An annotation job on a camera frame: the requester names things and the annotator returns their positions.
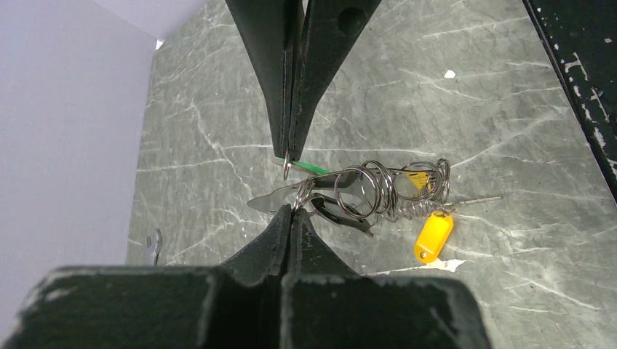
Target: metal spring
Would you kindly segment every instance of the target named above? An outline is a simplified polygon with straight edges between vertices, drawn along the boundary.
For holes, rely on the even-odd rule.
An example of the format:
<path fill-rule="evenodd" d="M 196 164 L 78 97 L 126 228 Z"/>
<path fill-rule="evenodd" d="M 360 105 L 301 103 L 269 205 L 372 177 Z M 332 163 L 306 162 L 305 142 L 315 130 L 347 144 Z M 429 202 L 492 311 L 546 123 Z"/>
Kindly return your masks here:
<path fill-rule="evenodd" d="M 370 209 L 366 213 L 356 213 L 350 211 L 348 205 L 343 201 L 342 192 L 339 184 L 342 174 L 358 172 L 362 184 L 362 195 L 364 204 Z M 395 188 L 394 182 L 399 175 L 406 175 L 411 172 L 425 172 L 429 174 L 427 183 L 422 187 L 421 192 L 416 196 L 403 196 Z M 339 172 L 317 177 L 336 175 L 334 184 L 335 200 L 341 211 L 349 217 L 358 220 L 365 219 L 372 214 L 382 216 L 388 221 L 396 222 L 399 217 L 411 220 L 414 217 L 428 217 L 432 212 L 445 212 L 445 203 L 450 193 L 450 163 L 445 159 L 440 159 L 436 163 L 429 161 L 411 162 L 400 169 L 386 168 L 381 162 L 368 160 L 362 165 L 347 167 Z M 293 204 L 295 209 L 300 208 L 311 198 L 311 181 L 305 181 L 296 195 Z M 369 183 L 373 189 L 373 195 L 367 193 L 365 185 Z"/>

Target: green strip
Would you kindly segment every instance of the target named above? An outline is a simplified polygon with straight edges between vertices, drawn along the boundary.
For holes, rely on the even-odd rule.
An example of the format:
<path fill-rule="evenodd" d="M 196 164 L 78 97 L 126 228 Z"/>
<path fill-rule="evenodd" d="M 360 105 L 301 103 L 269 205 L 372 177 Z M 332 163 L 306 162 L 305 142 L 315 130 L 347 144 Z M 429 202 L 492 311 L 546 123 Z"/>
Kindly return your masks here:
<path fill-rule="evenodd" d="M 321 175 L 325 175 L 330 173 L 330 171 L 323 169 L 321 167 L 317 167 L 315 165 L 311 165 L 311 164 L 307 164 L 306 162 L 300 162 L 300 161 L 296 161 L 293 163 L 294 165 L 296 165 L 297 167 L 303 168 L 307 171 L 312 171 L 315 172 L 317 174 L 321 174 Z"/>

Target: marble-pattern table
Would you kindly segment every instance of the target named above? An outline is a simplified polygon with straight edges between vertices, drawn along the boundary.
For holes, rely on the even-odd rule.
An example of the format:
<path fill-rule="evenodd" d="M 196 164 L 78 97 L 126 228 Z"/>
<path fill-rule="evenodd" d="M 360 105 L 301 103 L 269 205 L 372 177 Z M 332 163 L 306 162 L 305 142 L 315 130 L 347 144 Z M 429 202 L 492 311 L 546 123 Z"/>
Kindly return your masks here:
<path fill-rule="evenodd" d="M 163 265 L 230 257 L 270 219 L 246 202 L 284 183 L 272 157 L 258 81 L 225 2 L 212 0 L 154 58 L 127 263 L 145 262 L 154 228 Z M 453 165 L 453 199 L 505 196 L 459 210 L 448 268 L 417 268 L 421 222 L 384 220 L 371 239 L 315 217 L 317 231 L 359 273 L 464 281 L 495 348 L 612 348 L 617 208 L 520 0 L 382 1 L 302 160 L 439 157 Z"/>

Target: yellow key tag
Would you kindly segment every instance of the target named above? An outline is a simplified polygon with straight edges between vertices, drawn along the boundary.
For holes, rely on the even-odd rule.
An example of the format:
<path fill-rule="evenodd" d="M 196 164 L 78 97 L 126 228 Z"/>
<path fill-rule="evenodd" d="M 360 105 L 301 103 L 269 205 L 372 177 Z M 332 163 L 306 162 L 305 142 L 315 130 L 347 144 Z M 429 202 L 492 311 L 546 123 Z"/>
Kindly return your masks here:
<path fill-rule="evenodd" d="M 454 221 L 452 216 L 443 212 L 433 212 L 424 223 L 424 227 L 415 241 L 413 254 L 422 263 L 434 262 L 450 236 Z"/>

